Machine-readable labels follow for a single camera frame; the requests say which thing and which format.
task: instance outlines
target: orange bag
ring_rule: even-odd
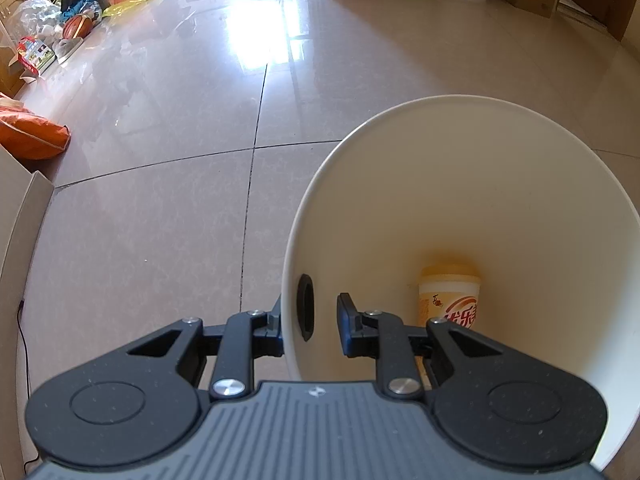
[[[0,144],[15,158],[40,160],[66,150],[66,126],[33,114],[24,103],[0,93]]]

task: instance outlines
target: power cord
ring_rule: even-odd
[[[24,300],[20,302],[18,305],[18,313],[16,314],[16,321],[18,322],[18,330],[20,331],[20,338],[22,338],[22,346],[24,347],[24,365],[25,365],[25,375],[27,376],[27,400],[31,398],[31,377],[29,375],[29,354],[27,353],[27,341],[24,338],[24,333],[22,332],[22,327],[20,326],[20,318],[22,316],[22,310],[24,309]],[[40,460],[40,452],[36,455],[36,458],[32,460],[27,460],[22,466],[24,469],[24,474],[27,475],[27,466],[29,464],[33,464]]]

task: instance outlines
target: tiled floor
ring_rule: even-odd
[[[152,0],[92,32],[22,96],[73,134],[44,165],[57,190],[22,318],[33,386],[186,315],[269,308],[332,147],[446,93],[561,123],[640,205],[640,65],[561,16],[500,0]]]

